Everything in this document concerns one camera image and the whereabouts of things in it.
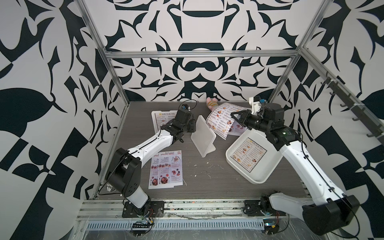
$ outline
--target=red wire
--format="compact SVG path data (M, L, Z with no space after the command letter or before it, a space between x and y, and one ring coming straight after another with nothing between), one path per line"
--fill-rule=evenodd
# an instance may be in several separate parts
M276 218L277 218L277 223L276 224L279 223L279 216L280 216L280 213L278 211L276 211Z
M151 216L152 216L152 214L153 214L153 209L150 209L150 210L152 210L152 213L151 213L151 215L149 215L149 217L148 217L149 219L151 219Z

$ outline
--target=gray wooden tabletop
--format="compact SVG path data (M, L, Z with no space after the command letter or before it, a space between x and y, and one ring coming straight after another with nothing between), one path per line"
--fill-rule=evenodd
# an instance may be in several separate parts
M247 102L233 103L248 107ZM121 130L116 149L129 149L155 134L151 112L177 110L179 102L131 102ZM198 103L192 110L195 119L210 113L205 103ZM282 159L263 184L252 184L233 169L225 159L225 151L238 138L228 135L226 140L216 137L216 151L202 158L190 139L184 135L184 143L176 142L164 151L182 151L184 184L169 189L148 189L151 165L147 163L141 172L141 188L152 199L201 199L201 198L255 198L275 190L292 197L305 197L300 178L286 159ZM120 194L100 196L99 199L122 199Z

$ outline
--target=metal vent grille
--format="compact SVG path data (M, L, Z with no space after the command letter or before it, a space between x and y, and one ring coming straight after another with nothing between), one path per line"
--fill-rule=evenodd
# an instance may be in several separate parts
M130 230L136 220L89 221L87 230ZM157 220L152 230L264 229L262 219Z

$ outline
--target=menu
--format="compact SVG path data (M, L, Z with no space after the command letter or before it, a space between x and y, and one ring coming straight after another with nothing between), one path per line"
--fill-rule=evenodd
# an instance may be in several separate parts
M232 154L231 158L237 161L245 170L251 172L256 164L266 153L266 150L247 138L238 149Z
M174 119L176 116L177 110L171 110L171 111L152 111L152 121L153 121L153 128L155 129L155 133L160 130L160 127L169 122L170 120Z
M246 127L243 127L237 121L234 121L228 135L241 136L241 134L243 134L246 130Z
M159 152L152 157L148 189L183 185L181 151Z
M209 114L207 117L207 125L212 128L217 135L225 140L228 136L229 130L235 122L235 120L231 117L231 113L239 112L244 109L246 108L234 105L232 103L223 103L217 106L211 112L211 114Z

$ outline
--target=black mounting plate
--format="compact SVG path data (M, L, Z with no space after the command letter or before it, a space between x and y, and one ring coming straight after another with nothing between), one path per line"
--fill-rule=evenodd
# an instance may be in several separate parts
M244 210L245 212L253 212L251 214L247 214L248 217L254 217L254 216L265 216L260 212L260 205L259 205L260 200L245 200L244 205L246 209ZM285 212L278 211L280 216L286 216ZM276 211L271 212L271 216L276 216Z
M149 205L149 209L153 209L153 214L151 215L151 218L153 217L160 217L161 213L164 213L164 202L163 201L151 201ZM122 218L133 218L138 217L133 210L133 204L130 204L129 201L126 201L124 203L124 209L122 211Z

